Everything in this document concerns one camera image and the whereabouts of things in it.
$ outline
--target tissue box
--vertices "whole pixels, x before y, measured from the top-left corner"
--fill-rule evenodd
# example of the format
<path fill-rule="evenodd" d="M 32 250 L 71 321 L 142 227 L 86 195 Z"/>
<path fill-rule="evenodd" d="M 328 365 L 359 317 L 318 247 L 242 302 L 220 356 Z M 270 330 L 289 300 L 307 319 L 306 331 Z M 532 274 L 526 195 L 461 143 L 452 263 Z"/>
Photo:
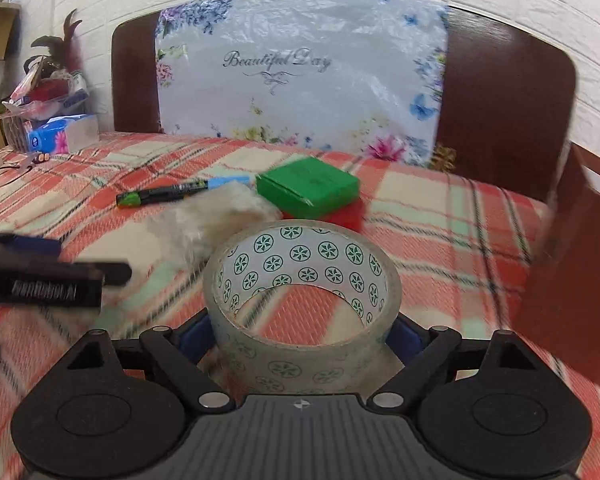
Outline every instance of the tissue box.
<path fill-rule="evenodd" d="M 360 194 L 360 180 L 314 157 L 256 176 L 258 193 L 293 218 L 317 219 Z"/>
<path fill-rule="evenodd" d="M 74 153 L 98 142 L 95 115 L 54 117 L 29 133 L 29 151 Z"/>

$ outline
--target blue tissue package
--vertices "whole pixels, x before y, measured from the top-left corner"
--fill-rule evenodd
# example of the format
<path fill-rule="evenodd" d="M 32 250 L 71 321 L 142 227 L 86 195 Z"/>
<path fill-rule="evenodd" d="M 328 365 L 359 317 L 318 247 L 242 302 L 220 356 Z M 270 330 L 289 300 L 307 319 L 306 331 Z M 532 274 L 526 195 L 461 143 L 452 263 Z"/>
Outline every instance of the blue tissue package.
<path fill-rule="evenodd" d="M 98 142 L 98 121 L 94 115 L 54 117 L 31 131 L 29 151 L 75 153 Z"/>

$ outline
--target pink flower print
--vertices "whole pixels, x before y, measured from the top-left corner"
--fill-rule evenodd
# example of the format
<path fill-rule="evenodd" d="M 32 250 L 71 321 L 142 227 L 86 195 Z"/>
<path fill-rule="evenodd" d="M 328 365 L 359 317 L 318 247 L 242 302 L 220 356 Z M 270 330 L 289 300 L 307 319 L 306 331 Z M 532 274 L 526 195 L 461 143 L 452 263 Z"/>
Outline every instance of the pink flower print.
<path fill-rule="evenodd" d="M 69 153 L 69 145 L 66 142 L 66 133 L 56 133 L 56 147 L 54 153 Z"/>
<path fill-rule="evenodd" d="M 155 73 L 158 78 L 158 84 L 162 87 L 167 87 L 173 81 L 173 72 L 171 67 L 164 61 L 158 61 L 155 65 Z"/>
<path fill-rule="evenodd" d="M 402 160 L 405 151 L 404 142 L 393 135 L 389 135 L 384 139 L 377 137 L 364 150 L 366 156 L 380 158 L 381 160 L 390 160 L 392 162 Z"/>
<path fill-rule="evenodd" d="M 298 134 L 293 134 L 288 139 L 285 139 L 283 144 L 285 146 L 297 146 L 298 145 Z"/>

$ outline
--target roll of tape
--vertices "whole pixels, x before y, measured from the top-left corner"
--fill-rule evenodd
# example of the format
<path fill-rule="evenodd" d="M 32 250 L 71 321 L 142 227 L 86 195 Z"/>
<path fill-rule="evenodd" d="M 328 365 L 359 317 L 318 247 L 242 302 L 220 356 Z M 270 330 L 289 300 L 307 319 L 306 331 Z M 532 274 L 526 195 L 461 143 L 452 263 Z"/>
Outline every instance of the roll of tape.
<path fill-rule="evenodd" d="M 302 346 L 268 340 L 235 322 L 234 312 L 268 288 L 297 283 L 333 292 L 362 320 L 356 335 Z M 321 394 L 362 379 L 400 311 L 392 261 L 359 234 L 314 220 L 259 224 L 232 237 L 209 260 L 204 295 L 216 341 L 250 391 Z"/>

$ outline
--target metal screw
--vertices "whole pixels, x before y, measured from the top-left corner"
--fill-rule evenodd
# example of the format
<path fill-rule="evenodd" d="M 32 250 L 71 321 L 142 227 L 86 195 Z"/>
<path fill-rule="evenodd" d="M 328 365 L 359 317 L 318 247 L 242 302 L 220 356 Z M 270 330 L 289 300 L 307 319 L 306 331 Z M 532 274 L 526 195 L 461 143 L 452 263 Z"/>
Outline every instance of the metal screw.
<path fill-rule="evenodd" d="M 207 392 L 198 397 L 198 402 L 205 408 L 222 408 L 230 400 L 229 396 L 222 392 Z"/>
<path fill-rule="evenodd" d="M 404 397 L 393 392 L 382 392 L 373 398 L 374 404 L 380 408 L 397 408 L 404 402 Z"/>

